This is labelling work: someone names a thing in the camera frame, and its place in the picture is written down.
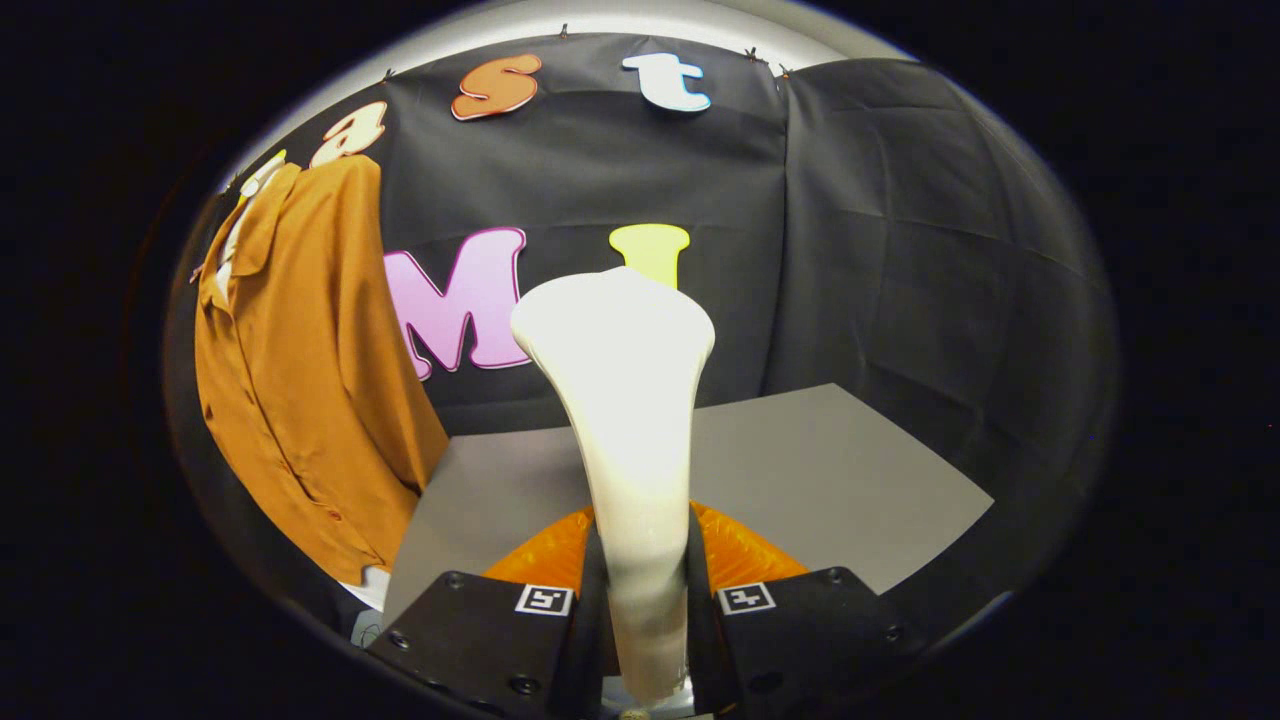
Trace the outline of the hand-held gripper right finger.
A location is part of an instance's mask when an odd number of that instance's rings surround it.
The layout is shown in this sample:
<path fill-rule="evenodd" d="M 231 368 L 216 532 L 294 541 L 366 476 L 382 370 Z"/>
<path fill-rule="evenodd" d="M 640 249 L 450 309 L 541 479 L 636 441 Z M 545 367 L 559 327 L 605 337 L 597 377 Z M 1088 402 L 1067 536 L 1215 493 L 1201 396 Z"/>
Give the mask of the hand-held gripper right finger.
<path fill-rule="evenodd" d="M 928 634 L 851 570 L 806 571 L 704 503 L 685 569 L 698 716 L 846 719 L 925 656 Z"/>

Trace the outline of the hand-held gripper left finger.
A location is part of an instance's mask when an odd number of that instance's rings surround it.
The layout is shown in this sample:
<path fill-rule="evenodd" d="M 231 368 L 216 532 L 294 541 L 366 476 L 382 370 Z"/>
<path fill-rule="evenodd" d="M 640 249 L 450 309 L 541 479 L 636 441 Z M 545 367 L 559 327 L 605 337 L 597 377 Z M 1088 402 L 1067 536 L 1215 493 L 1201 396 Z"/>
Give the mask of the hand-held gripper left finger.
<path fill-rule="evenodd" d="M 602 712 L 604 564 L 591 509 L 552 523 L 488 574 L 442 573 L 370 655 L 485 719 Z"/>

